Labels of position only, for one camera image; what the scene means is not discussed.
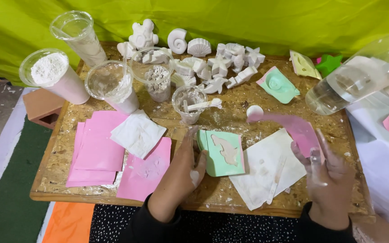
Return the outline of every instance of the right hand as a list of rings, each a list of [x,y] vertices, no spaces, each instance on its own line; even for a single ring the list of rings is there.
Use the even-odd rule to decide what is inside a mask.
[[[310,158],[305,158],[297,144],[291,143],[292,152],[307,171],[307,190],[313,201],[309,216],[311,220],[326,228],[343,230],[349,226],[348,210],[355,172],[342,157],[330,150],[320,129],[316,130],[316,135],[325,155],[325,163],[315,166],[313,171],[310,158],[320,160],[320,151],[314,149],[310,152]],[[314,176],[327,185],[316,184]]]

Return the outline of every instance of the plastic water bottle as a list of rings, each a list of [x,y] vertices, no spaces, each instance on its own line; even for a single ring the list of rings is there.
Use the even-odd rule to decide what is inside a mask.
[[[309,108],[330,115],[389,85],[389,36],[373,41],[311,88]]]

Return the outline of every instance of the black sleeve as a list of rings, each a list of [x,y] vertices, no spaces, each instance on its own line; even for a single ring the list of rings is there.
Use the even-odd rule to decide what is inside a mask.
[[[145,199],[140,210],[133,215],[130,222],[121,234],[121,242],[169,242],[172,241],[172,232],[181,219],[181,209],[178,207],[175,216],[169,223],[162,223],[155,219],[148,210],[148,201],[151,194]]]
[[[304,205],[300,220],[296,228],[297,242],[345,242],[356,243],[352,235],[352,221],[349,218],[349,227],[344,230],[332,230],[313,222],[310,219],[309,211],[312,202]]]

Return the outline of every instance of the lime green fabric backdrop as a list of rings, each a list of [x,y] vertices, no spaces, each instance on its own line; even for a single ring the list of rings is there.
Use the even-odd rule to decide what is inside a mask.
[[[46,47],[65,51],[75,67],[79,57],[48,29],[69,10],[90,13],[100,40],[128,40],[133,22],[150,18],[158,46],[183,28],[188,41],[202,37],[213,48],[237,42],[277,55],[293,49],[311,57],[350,56],[389,33],[389,0],[0,0],[0,77],[20,84],[20,63]]]

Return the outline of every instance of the hand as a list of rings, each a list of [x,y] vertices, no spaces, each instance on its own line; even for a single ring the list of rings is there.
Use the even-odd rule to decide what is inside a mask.
[[[326,228],[343,230],[349,226],[348,210],[355,172],[342,157],[330,150],[320,129],[316,130],[316,135],[325,155],[325,163],[314,166],[313,171],[310,159],[320,161],[320,150],[313,149],[310,152],[310,159],[306,159],[297,144],[295,142],[291,144],[292,152],[307,171],[307,190],[313,201],[309,216],[311,220]],[[327,185],[317,184],[316,176]]]
[[[201,183],[205,175],[207,151],[199,154],[193,143],[198,126],[187,131],[156,190],[148,201],[151,215],[158,221],[172,220],[175,210]]]

